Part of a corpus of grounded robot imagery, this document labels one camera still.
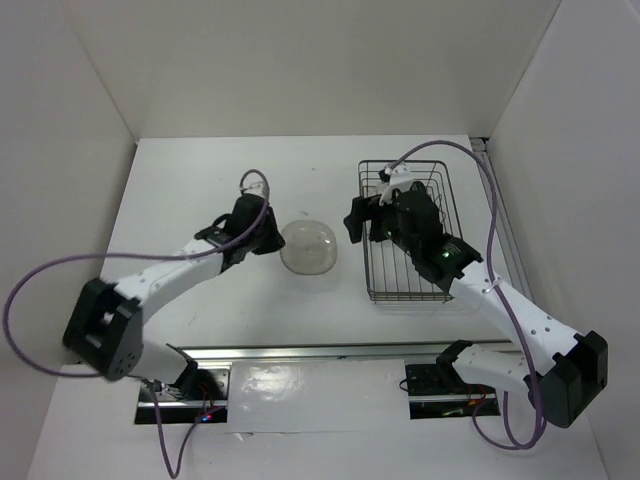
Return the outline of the smoky translucent square plate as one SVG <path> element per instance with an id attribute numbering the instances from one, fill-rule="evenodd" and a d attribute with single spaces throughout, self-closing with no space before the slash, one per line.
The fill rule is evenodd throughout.
<path id="1" fill-rule="evenodd" d="M 338 257 L 333 230 L 317 220 L 295 220 L 281 233 L 285 240 L 279 251 L 284 266 L 294 274 L 315 276 L 329 272 Z"/>

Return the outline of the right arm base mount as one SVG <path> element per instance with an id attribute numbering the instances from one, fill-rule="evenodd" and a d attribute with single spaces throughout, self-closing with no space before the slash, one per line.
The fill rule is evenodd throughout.
<path id="1" fill-rule="evenodd" d="M 398 386 L 407 394 L 411 420 L 472 417 L 478 406 L 479 416 L 500 415 L 492 387 L 444 380 L 434 361 L 406 363 Z"/>

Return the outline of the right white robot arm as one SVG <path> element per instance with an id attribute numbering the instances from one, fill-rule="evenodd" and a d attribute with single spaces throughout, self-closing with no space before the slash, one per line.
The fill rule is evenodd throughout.
<path id="1" fill-rule="evenodd" d="M 481 384 L 525 396 L 545 420 L 567 428 L 606 387 L 606 340 L 561 323 L 502 280 L 477 250 L 446 232 L 420 182 L 353 198 L 344 225 L 352 243 L 391 241 L 422 279 L 477 311 L 521 348 L 516 357 L 471 341 L 452 343 L 437 359 L 436 379 L 444 390 Z"/>

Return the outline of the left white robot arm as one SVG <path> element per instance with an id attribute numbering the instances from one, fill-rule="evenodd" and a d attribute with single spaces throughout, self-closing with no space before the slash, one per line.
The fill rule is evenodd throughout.
<path id="1" fill-rule="evenodd" d="M 108 381 L 131 376 L 161 382 L 176 399 L 197 387 L 197 362 L 185 351 L 145 339 L 151 317 L 202 282 L 285 245 L 273 209 L 256 194 L 241 195 L 233 210 L 197 232 L 172 260 L 116 282 L 101 278 L 81 290 L 63 345 Z"/>

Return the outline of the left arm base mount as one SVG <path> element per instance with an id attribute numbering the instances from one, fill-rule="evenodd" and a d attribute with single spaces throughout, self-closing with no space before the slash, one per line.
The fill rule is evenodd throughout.
<path id="1" fill-rule="evenodd" d="M 158 400 L 161 422 L 187 425 L 197 417 L 203 424 L 224 424 L 228 420 L 228 394 L 231 367 L 213 364 L 199 368 L 195 383 L 187 393 L 160 381 L 152 382 Z"/>

